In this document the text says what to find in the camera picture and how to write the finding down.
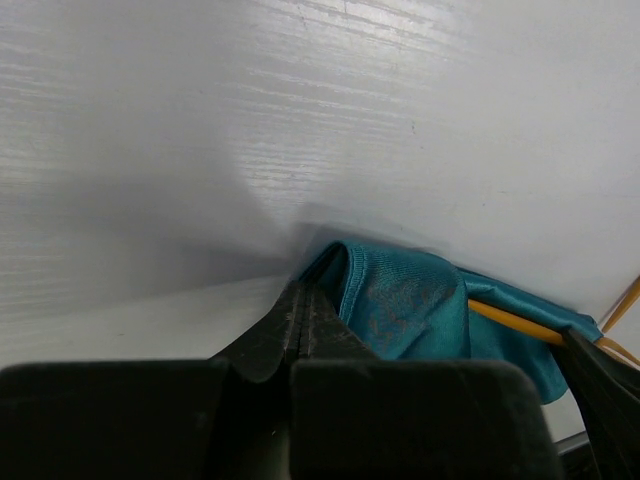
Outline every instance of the white surface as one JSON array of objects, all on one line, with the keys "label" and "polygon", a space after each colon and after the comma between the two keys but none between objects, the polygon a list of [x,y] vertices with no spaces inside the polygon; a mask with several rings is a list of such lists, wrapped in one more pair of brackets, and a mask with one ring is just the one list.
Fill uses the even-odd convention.
[{"label": "white surface", "polygon": [[0,368],[34,360],[208,358],[262,318],[285,283],[283,277],[263,277],[0,323]]},{"label": "white surface", "polygon": [[[133,354],[78,312],[286,275],[335,224],[599,318],[640,272],[639,19],[633,0],[0,0],[0,356],[48,354],[52,317]],[[135,354],[189,354],[189,310],[163,324],[176,344],[142,315]]]}]

